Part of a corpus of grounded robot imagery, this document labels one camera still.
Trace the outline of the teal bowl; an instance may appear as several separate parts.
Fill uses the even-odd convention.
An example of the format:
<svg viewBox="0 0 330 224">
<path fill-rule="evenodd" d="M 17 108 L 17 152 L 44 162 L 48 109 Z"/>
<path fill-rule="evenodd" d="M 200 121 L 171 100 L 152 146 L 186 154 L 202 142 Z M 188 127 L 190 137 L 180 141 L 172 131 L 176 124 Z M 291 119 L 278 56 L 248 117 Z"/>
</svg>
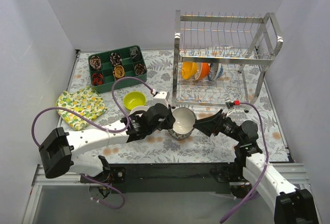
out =
<svg viewBox="0 0 330 224">
<path fill-rule="evenodd" d="M 171 131 L 178 135 L 187 135 L 193 131 L 196 116 L 192 110 L 186 107 L 180 107 L 175 109 L 172 114 L 175 118 L 175 122 Z"/>
</svg>

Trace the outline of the yellow orange bowl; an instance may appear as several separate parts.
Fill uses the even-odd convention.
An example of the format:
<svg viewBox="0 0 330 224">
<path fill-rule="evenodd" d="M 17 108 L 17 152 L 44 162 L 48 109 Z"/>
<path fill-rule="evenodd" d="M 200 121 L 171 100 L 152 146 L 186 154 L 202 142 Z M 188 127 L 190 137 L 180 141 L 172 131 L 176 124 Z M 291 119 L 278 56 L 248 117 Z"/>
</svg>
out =
<svg viewBox="0 0 330 224">
<path fill-rule="evenodd" d="M 184 62 L 181 67 L 181 76 L 184 80 L 188 80 L 197 72 L 197 64 L 195 62 Z"/>
</svg>

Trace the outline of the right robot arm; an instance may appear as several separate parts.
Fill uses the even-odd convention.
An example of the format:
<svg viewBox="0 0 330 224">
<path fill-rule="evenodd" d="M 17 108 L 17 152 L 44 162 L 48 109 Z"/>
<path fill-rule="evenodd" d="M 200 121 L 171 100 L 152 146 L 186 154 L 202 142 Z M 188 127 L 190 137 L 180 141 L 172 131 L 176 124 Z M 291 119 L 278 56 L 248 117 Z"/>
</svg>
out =
<svg viewBox="0 0 330 224">
<path fill-rule="evenodd" d="M 312 194 L 298 189 L 269 164 L 267 156 L 257 144 L 258 126 L 251 120 L 237 125 L 230 117 L 217 114 L 199 119 L 194 128 L 207 136 L 227 135 L 236 140 L 234 177 L 248 180 L 274 215 L 275 223 L 318 223 Z"/>
</svg>

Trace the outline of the lime green bowl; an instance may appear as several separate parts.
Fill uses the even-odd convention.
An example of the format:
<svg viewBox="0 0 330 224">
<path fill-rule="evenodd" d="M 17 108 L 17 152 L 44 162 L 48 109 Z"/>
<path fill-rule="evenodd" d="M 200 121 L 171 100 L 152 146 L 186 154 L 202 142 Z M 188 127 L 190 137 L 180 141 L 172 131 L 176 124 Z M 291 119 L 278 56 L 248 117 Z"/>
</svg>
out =
<svg viewBox="0 0 330 224">
<path fill-rule="evenodd" d="M 125 107 L 128 111 L 146 111 L 148 109 L 148 106 L 146 105 L 130 105 Z"/>
<path fill-rule="evenodd" d="M 130 92 L 124 97 L 123 104 L 128 110 L 132 110 L 137 106 L 144 106 L 146 104 L 146 96 L 138 91 Z"/>
</svg>

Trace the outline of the white ribbed bowl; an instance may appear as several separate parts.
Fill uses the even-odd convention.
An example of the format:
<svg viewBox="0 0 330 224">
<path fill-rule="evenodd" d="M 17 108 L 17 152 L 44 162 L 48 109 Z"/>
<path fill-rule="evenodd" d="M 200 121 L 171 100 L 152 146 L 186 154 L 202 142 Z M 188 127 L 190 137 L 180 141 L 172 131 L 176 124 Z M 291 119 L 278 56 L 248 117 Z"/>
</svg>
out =
<svg viewBox="0 0 330 224">
<path fill-rule="evenodd" d="M 130 115 L 134 114 L 137 111 L 147 111 L 148 109 L 148 106 L 136 106 L 130 111 Z"/>
</svg>

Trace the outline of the dark floral pink bowl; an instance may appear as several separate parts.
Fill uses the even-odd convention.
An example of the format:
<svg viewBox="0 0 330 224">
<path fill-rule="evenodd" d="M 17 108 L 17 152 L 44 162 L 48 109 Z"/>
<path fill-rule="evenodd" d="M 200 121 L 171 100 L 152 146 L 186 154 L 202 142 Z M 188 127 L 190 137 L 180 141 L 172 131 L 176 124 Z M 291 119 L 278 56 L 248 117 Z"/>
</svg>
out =
<svg viewBox="0 0 330 224">
<path fill-rule="evenodd" d="M 190 132 L 185 133 L 185 134 L 179 134 L 176 131 L 174 131 L 173 129 L 169 129 L 168 132 L 172 138 L 180 141 L 180 140 L 184 140 L 184 139 L 188 138 L 192 134 L 193 130 L 191 130 Z"/>
</svg>

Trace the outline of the blue floral white bowl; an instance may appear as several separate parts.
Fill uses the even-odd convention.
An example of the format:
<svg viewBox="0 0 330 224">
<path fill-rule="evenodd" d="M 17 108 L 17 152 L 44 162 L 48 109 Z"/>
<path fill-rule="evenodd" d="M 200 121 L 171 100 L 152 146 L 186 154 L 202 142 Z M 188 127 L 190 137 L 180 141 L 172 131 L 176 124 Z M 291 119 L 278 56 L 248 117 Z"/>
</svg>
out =
<svg viewBox="0 0 330 224">
<path fill-rule="evenodd" d="M 218 80 L 223 74 L 223 65 L 221 63 L 211 63 L 207 79 L 209 81 Z"/>
</svg>

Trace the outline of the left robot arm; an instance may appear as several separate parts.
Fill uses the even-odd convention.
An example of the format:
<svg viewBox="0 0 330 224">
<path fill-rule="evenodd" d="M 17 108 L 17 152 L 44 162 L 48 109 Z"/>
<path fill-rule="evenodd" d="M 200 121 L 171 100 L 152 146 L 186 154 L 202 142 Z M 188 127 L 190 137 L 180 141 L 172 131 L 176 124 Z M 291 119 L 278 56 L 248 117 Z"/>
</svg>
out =
<svg viewBox="0 0 330 224">
<path fill-rule="evenodd" d="M 110 176 L 108 162 L 101 156 L 89 156 L 89 151 L 142 140 L 156 130 L 173 128 L 174 123 L 171 108 L 155 104 L 101 129 L 66 132 L 56 128 L 39 146 L 45 176 L 52 179 L 73 172 L 106 182 Z"/>
</svg>

